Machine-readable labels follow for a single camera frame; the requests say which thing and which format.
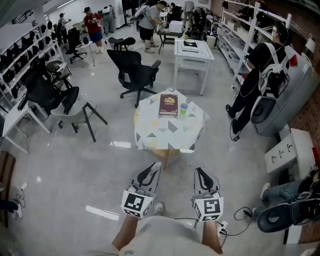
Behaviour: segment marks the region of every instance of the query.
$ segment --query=chair armrest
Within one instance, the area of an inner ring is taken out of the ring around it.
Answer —
[[[160,60],[157,60],[155,63],[152,64],[151,68],[152,69],[156,69],[157,67],[159,67],[161,64],[161,61]]]

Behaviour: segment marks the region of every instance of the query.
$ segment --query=gray floor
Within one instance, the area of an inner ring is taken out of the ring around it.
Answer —
[[[114,36],[132,35],[137,40],[134,48],[141,53],[144,64],[162,61],[153,89],[161,92],[171,87],[174,46],[165,45],[160,55],[148,54],[143,52],[142,41],[133,27],[117,30]],[[231,91],[233,73],[219,50],[214,50],[213,55],[215,61],[203,96],[199,96],[199,91],[204,74],[179,71],[178,89],[199,105],[210,119],[195,152],[181,153],[169,161],[167,170],[160,177],[157,196],[165,201],[169,217],[195,218],[190,202],[193,173],[196,167],[203,167],[220,181],[225,203],[220,220],[229,223],[226,228],[229,234],[236,234],[248,222],[235,221],[235,211],[244,206],[260,205],[262,185],[269,179],[264,153],[275,140],[257,135],[251,123],[245,127],[238,142],[230,140],[231,121],[225,105],[232,104],[235,98]],[[135,146],[133,115],[136,93],[120,99],[124,89],[118,81],[117,67],[106,52],[94,56],[96,66],[90,65],[87,59],[70,65],[72,76],[69,81],[79,86],[80,93],[87,95],[91,103],[97,104],[97,111],[109,123],[105,126],[95,116],[91,117],[96,143],[85,125],[75,134],[67,124],[59,129],[58,120],[51,116],[45,121],[52,130],[50,135],[34,121],[26,119],[22,122],[21,127],[29,137],[25,139],[17,134],[16,139],[29,148],[29,155],[3,144],[16,157],[11,196],[14,197],[16,188],[28,181],[23,218],[10,217],[9,220],[9,229],[23,244],[25,255],[75,256],[108,245],[125,217],[120,205],[131,173],[157,161],[150,152],[138,150]],[[114,142],[126,142],[122,144],[125,147],[114,146]],[[119,221],[88,212],[86,206],[119,214]],[[262,233],[253,222],[245,233],[228,238],[223,251],[236,256],[271,255],[281,246],[283,237],[283,232]]]

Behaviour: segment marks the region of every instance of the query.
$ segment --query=gray shirt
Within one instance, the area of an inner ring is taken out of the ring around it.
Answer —
[[[187,0],[184,2],[183,11],[185,13],[192,12],[194,10],[194,8],[195,8],[195,3],[193,1]]]
[[[143,27],[147,30],[154,30],[157,24],[151,21],[151,17],[154,20],[159,20],[160,18],[160,11],[158,10],[157,6],[151,6],[148,10],[146,10],[142,20],[139,23],[140,27]]]

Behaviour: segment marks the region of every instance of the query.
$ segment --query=geometric pattern tablecloth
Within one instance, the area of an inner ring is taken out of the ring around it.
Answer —
[[[178,95],[178,115],[159,115],[161,94]],[[180,104],[187,103],[185,115]],[[134,127],[134,139],[141,150],[195,150],[195,143],[209,116],[177,90],[165,90],[139,102]]]

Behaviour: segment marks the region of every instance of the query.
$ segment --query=wall outlet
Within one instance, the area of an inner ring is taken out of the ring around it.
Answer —
[[[27,186],[28,186],[28,182],[23,183],[23,185],[21,186],[21,190],[24,191]]]
[[[305,250],[300,256],[309,256],[309,255],[312,255],[314,252],[316,251],[316,249],[308,249],[308,250]]]

